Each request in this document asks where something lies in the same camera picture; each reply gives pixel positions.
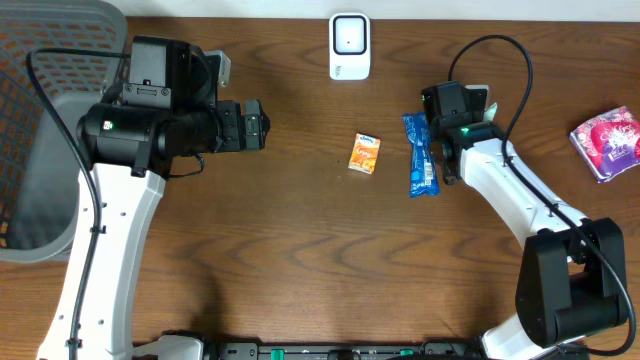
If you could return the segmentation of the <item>blue Oreo cookie pack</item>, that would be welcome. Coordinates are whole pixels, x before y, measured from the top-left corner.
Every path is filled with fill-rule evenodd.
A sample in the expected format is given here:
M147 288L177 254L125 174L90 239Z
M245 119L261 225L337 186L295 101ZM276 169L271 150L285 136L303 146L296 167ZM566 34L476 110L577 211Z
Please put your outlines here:
M402 120L411 146L409 195L412 198L437 196L440 194L440 187L430 152L431 134L425 113L406 113Z

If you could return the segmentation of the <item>mint green wipes pack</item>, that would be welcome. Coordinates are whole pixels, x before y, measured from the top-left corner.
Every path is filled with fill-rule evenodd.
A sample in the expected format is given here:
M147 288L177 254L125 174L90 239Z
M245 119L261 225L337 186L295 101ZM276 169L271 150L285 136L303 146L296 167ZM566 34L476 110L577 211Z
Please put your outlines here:
M498 104L496 102L488 106L483 112L483 121L492 122L496 116L497 110Z

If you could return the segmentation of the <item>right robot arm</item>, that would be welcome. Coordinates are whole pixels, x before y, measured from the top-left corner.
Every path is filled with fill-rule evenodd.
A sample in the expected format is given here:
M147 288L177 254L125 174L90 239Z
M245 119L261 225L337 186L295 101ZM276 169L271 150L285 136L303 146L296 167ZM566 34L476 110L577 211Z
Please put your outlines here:
M611 219L590 220L557 197L484 118L488 89L441 83L421 92L442 180L476 190L523 249L516 313L481 337L491 359L585 353L579 339L635 321L624 239Z

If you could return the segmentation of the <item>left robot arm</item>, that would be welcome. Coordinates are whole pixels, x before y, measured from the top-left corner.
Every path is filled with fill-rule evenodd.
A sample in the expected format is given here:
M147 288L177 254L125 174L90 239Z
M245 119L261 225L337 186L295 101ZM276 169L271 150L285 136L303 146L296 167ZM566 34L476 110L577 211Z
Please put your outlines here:
M76 229L41 359L207 359L189 331L135 345L132 312L145 241L177 157L264 148L270 121L256 100L222 101L231 63L178 40L138 36L129 75L63 137L80 166Z

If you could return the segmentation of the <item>orange tissue pack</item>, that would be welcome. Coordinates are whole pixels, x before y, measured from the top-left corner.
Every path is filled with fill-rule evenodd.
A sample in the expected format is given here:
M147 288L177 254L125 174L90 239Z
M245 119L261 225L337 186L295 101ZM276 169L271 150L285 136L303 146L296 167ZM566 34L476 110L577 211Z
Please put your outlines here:
M348 168L371 175L375 171L381 140L357 133L348 162Z

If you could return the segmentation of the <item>red purple pad pack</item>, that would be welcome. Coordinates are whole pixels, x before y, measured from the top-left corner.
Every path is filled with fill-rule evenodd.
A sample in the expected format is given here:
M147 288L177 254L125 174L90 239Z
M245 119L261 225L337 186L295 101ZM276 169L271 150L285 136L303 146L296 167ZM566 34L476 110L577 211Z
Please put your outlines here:
M569 140L598 183L639 165L639 121L626 106L585 121Z

